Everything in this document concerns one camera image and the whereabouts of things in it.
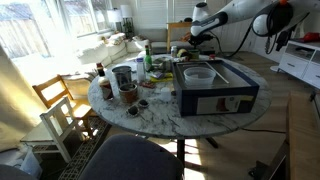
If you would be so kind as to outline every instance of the black box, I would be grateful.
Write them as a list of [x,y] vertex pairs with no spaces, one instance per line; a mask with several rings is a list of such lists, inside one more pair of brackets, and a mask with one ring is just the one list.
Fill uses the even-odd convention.
[[[190,86],[184,77],[190,67],[209,68],[217,75],[212,84]],[[223,60],[173,62],[172,70],[181,116],[249,113],[258,94],[256,82]]]

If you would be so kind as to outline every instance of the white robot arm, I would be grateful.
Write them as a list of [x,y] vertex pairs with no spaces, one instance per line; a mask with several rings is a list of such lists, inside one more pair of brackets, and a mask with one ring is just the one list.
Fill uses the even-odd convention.
[[189,42],[199,45],[210,39],[205,32],[249,18],[253,18],[251,28],[257,36],[271,37],[292,28],[311,11],[320,11],[319,0],[233,0],[214,15],[206,3],[199,3],[193,11]]

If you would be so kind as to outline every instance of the marble tabletop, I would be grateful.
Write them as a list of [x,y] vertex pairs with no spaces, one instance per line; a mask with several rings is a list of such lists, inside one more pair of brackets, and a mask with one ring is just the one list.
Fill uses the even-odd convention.
[[[169,139],[195,139],[231,133],[257,121],[270,106],[272,92],[266,80],[255,71],[236,62],[223,60],[260,85],[255,104],[250,113],[181,117],[175,97],[172,97],[169,102],[160,100],[161,88],[170,87],[173,90],[173,83],[165,82],[157,83],[155,89],[138,86],[139,99],[147,100],[149,106],[140,109],[138,116],[130,117],[126,114],[126,110],[131,105],[137,105],[138,101],[129,105],[120,100],[118,88],[111,73],[112,68],[109,68],[106,74],[111,79],[113,100],[102,98],[98,77],[92,81],[89,87],[88,99],[93,110],[102,119],[114,126],[139,135]],[[121,65],[129,65],[133,71],[136,69],[136,64],[133,61],[115,66]]]

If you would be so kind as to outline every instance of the white cabinet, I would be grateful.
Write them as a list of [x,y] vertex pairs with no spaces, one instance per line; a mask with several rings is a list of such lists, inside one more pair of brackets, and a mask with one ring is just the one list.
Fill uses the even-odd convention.
[[289,41],[279,69],[320,88],[320,42]]

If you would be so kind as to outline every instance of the wooden floor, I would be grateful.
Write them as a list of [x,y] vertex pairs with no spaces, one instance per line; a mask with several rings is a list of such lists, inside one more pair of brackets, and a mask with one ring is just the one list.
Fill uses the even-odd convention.
[[[313,88],[285,73],[270,70],[277,63],[253,53],[238,53],[243,60],[235,60],[262,75],[272,89],[272,104],[264,116],[248,126],[248,129],[265,129],[285,132],[285,116],[288,92],[311,92]],[[115,127],[108,137],[126,133]],[[269,164],[285,139],[285,134],[270,132],[237,132],[214,137],[219,149],[214,149],[204,139],[186,141],[186,180],[252,180],[248,175],[257,160]],[[150,138],[170,152],[176,153],[176,143]]]

